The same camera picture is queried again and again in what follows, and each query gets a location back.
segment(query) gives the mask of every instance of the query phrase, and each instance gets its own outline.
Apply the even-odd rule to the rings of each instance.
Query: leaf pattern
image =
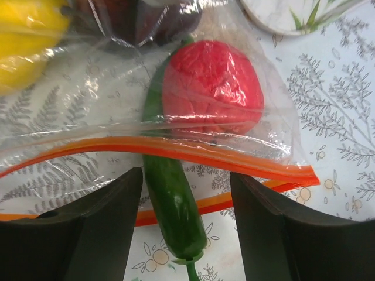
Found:
[[[219,170],[212,181],[212,189],[220,189],[223,192],[230,191],[230,172]]]
[[[350,19],[346,16],[339,18],[334,23],[338,31],[342,34],[341,46],[349,47],[353,44],[357,46],[357,54],[361,59],[375,59],[375,44],[369,41],[362,33],[369,29],[369,24],[359,18]]]
[[[144,205],[146,202],[150,200],[150,196],[143,196],[139,201],[139,206]]]
[[[163,248],[166,245],[164,238],[160,241],[160,247]]]
[[[295,23],[295,30],[303,30],[305,33],[306,32],[313,32],[313,31],[315,31],[315,30],[318,29],[319,25],[325,23],[326,19],[325,19],[324,16],[323,16],[323,18],[321,20],[315,20],[316,19],[316,14],[318,13],[318,9],[319,9],[319,5],[320,4],[321,4],[321,0],[318,0],[315,3],[315,6],[311,10],[311,13],[310,13],[309,18],[306,21],[306,23],[305,23],[304,20],[301,21],[298,18],[298,16],[292,10],[292,8],[289,9],[290,13],[291,13],[291,15],[293,17],[294,23]]]
[[[192,165],[185,168],[186,172],[196,173],[199,177],[204,177],[205,174],[212,175],[216,174],[219,170],[217,168],[204,166],[204,165]]]
[[[214,271],[213,266],[207,266],[203,268],[202,272],[198,272],[198,277],[201,281],[224,281],[221,278],[217,278],[218,273]]]
[[[335,76],[334,83],[326,91],[320,62],[306,54],[299,58],[301,66],[292,70],[287,82],[294,102],[302,111],[302,129],[316,131],[316,136],[335,136],[342,142],[351,142],[350,146],[343,143],[337,148],[343,154],[342,158],[368,167],[370,161],[375,160],[375,144],[369,125],[371,108],[367,98],[372,92],[368,90],[371,84],[367,80],[368,73],[359,63],[344,65],[343,76]],[[349,117],[349,111],[357,115],[356,121]],[[357,141],[357,133],[364,141]]]
[[[145,262],[140,262],[139,264],[133,266],[131,269],[138,269],[138,268],[141,268],[145,265]]]
[[[358,180],[365,179],[365,182],[357,188],[357,192],[361,194],[360,199],[366,198],[366,201],[371,200],[375,195],[375,173],[361,172]]]
[[[143,243],[143,247],[145,249],[145,252],[148,256],[151,256],[151,251],[150,251],[150,247],[147,245],[146,242]]]
[[[231,217],[233,220],[235,220],[236,219],[236,216],[235,216],[235,214],[234,214],[234,208],[228,208],[228,209],[224,209],[224,210],[221,210],[220,211],[220,214],[222,215],[222,216],[229,216],[229,217]]]
[[[11,128],[12,135],[27,135],[27,137],[16,138],[16,142],[19,144],[35,141],[59,128],[54,123],[59,114],[57,95],[60,88],[56,86],[51,89],[40,110],[35,117],[31,118],[32,111],[28,108],[33,89],[34,86],[31,86],[22,91],[8,110],[6,110],[5,99],[0,99],[2,122],[6,122],[7,127]],[[81,92],[73,99],[70,108],[68,108],[68,115],[66,115],[69,122],[65,122],[65,127],[62,129],[70,130],[77,124],[84,124],[80,120],[85,117],[85,98],[86,93]],[[13,141],[14,139],[10,139],[2,146],[14,145]],[[27,153],[23,156],[24,159],[28,157],[30,156]],[[72,202],[100,187],[102,181],[97,171],[98,167],[99,163],[95,158],[90,157],[88,153],[81,153],[18,170],[17,174],[32,176],[38,174],[38,176],[5,193],[0,199],[0,203],[19,197],[40,197],[42,200],[46,197],[48,198],[46,201],[36,204],[34,210],[29,210],[29,212],[38,214],[49,211],[53,207]]]
[[[213,227],[213,223],[211,222],[211,223],[209,224],[209,226],[206,227],[206,234],[207,234],[207,235],[210,234],[210,232],[211,232],[211,230],[212,230],[212,227]]]

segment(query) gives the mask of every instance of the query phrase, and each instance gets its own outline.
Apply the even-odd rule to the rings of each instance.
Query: plastic bag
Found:
[[[73,193],[82,196],[113,180],[107,160],[117,152],[130,152],[130,167],[142,165],[140,153],[159,155],[267,179],[280,192],[319,183],[305,161],[288,91],[234,1],[0,3],[8,5],[0,9],[0,36],[38,42],[28,55],[0,47],[0,70],[18,76],[22,63],[43,69],[22,91],[3,85],[0,177],[13,173],[2,179],[4,186],[25,174],[20,193],[43,200],[58,194],[65,204]],[[11,9],[20,3],[29,6]],[[51,13],[59,18],[44,22]],[[187,40],[193,42],[181,47]],[[160,89],[160,101],[150,110],[154,119],[144,122],[151,88]],[[46,186],[54,191],[41,194]],[[203,213],[230,207],[229,193],[210,195],[197,198]],[[140,218],[153,221],[147,211]]]

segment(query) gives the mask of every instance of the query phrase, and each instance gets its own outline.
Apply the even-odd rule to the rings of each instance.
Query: green leaf design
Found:
[[[310,32],[317,31],[318,28],[319,28],[319,24],[316,23],[316,24],[314,24],[314,25],[312,25],[312,26],[310,27]]]
[[[315,17],[316,17],[316,13],[318,12],[318,9],[319,9],[320,2],[321,2],[321,0],[318,0],[318,2],[316,3],[315,7],[313,8],[313,10],[312,10],[312,12],[310,14],[310,17],[307,20],[307,26],[313,26],[314,21],[315,21]]]
[[[297,15],[293,12],[292,9],[290,9],[290,11],[291,11],[294,23],[295,23],[295,29],[296,30],[301,30],[302,29],[302,23],[301,23],[301,21],[298,19]]]

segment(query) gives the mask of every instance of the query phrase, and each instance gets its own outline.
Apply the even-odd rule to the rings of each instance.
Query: jalapeño pepper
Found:
[[[171,56],[173,54],[157,69],[151,81],[144,122],[163,120],[162,83]],[[194,263],[203,255],[207,236],[182,164],[175,159],[151,155],[143,155],[143,162],[151,203],[168,249],[178,258],[176,263],[187,266],[190,281],[199,281]]]

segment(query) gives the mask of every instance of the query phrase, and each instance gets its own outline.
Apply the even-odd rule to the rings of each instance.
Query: floral tablecloth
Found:
[[[375,1],[368,2],[323,30],[304,37],[270,35],[253,27],[298,107],[302,144],[321,180],[320,186],[292,190],[285,195],[311,208],[353,220],[375,217],[375,113],[371,110],[375,102],[374,15]],[[26,91],[25,101],[20,102],[28,102],[27,94]],[[89,168],[97,166],[97,160],[90,155],[79,157]],[[122,157],[129,155],[107,153],[103,161],[114,170],[123,171],[130,167],[124,166]],[[139,161],[140,166],[137,155],[134,158],[132,163]],[[96,173],[100,171],[83,170],[75,158],[66,160],[77,165],[76,172],[83,179],[90,181],[90,175],[98,177]],[[32,173],[30,169],[42,170],[41,165],[18,174]],[[229,191],[227,171],[191,163],[185,164],[185,171],[188,177],[198,177],[202,186],[211,186],[213,194]],[[48,188],[36,194],[45,192],[55,196],[55,200],[36,201],[34,205],[30,189],[33,182],[9,190],[3,182],[0,208],[16,213],[17,206],[22,210],[27,204],[31,206],[27,208],[29,213],[39,213],[65,203],[59,201],[58,195],[62,190],[69,191],[68,180],[48,184],[48,174],[38,180]],[[201,190],[200,186],[193,186],[195,196],[200,197]],[[143,203],[147,201],[147,196],[142,197]],[[203,221],[209,244],[196,264],[201,279],[245,281],[233,210],[204,215]],[[135,228],[124,280],[187,281],[186,268],[174,264],[172,259],[157,225]]]

